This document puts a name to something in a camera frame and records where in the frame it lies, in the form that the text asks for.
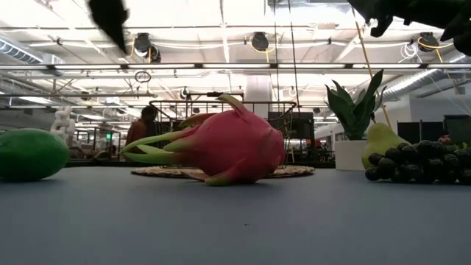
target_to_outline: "metal frame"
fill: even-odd
[[[371,63],[372,69],[471,69],[471,63]],[[175,69],[367,69],[366,63],[143,63],[143,64],[62,64],[0,65],[3,71],[96,71],[96,70],[175,70]]]

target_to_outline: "pipe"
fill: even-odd
[[[448,63],[471,63],[471,57],[467,57],[462,53],[452,53],[450,56],[446,56],[444,61]],[[388,88],[384,91],[383,101],[387,102],[399,98],[416,89],[430,85],[433,81],[436,82],[444,78],[447,78],[447,74],[440,69],[425,70],[412,76],[399,77],[385,84]]]
[[[48,98],[75,98],[75,97],[138,97],[150,96],[157,97],[151,93],[135,93],[135,94],[0,94],[0,97],[48,97]]]

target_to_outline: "person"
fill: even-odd
[[[126,145],[139,139],[156,136],[157,130],[154,123],[157,117],[157,110],[153,106],[145,107],[141,112],[141,118],[131,123],[130,129],[127,131]]]
[[[442,134],[440,135],[439,142],[442,144],[450,144],[451,143],[451,137],[448,131],[444,130]]]

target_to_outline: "ceiling light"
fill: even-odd
[[[37,96],[21,96],[19,99],[27,100],[38,104],[51,104],[52,101]]]
[[[112,69],[120,69],[120,65],[56,65],[55,68],[57,70],[83,70],[84,68],[90,70],[112,70]]]
[[[189,69],[194,68],[193,63],[174,63],[174,64],[132,64],[128,65],[130,69]]]
[[[373,63],[371,68],[419,68],[419,63]],[[354,64],[353,68],[368,68],[367,64]]]
[[[470,63],[436,63],[428,65],[429,68],[471,68]]]
[[[32,109],[37,109],[37,108],[47,108],[47,106],[9,106],[9,108],[19,108],[19,109],[32,108]]]
[[[268,63],[205,63],[203,68],[270,68]]]
[[[293,63],[282,63],[278,65],[279,68],[294,68]],[[336,68],[336,69],[343,69],[345,68],[345,64],[341,63],[297,63],[296,68],[303,69],[303,68],[320,68],[320,69],[327,69],[327,68]]]
[[[0,70],[47,70],[47,66],[32,66],[32,65],[25,65],[25,66],[0,66]]]
[[[81,114],[82,117],[87,118],[87,119],[93,119],[97,121],[105,120],[105,117],[98,116],[98,115],[88,115],[88,114]]]
[[[315,121],[314,124],[337,124],[337,121]]]

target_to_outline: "snake plant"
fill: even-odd
[[[383,70],[374,75],[368,89],[362,90],[355,102],[340,84],[332,81],[336,86],[336,91],[325,85],[327,87],[327,105],[336,114],[348,139],[351,141],[361,140],[369,126],[370,119],[374,121],[373,113],[382,104],[383,92],[386,87],[383,88],[378,102],[375,93],[383,81]]]

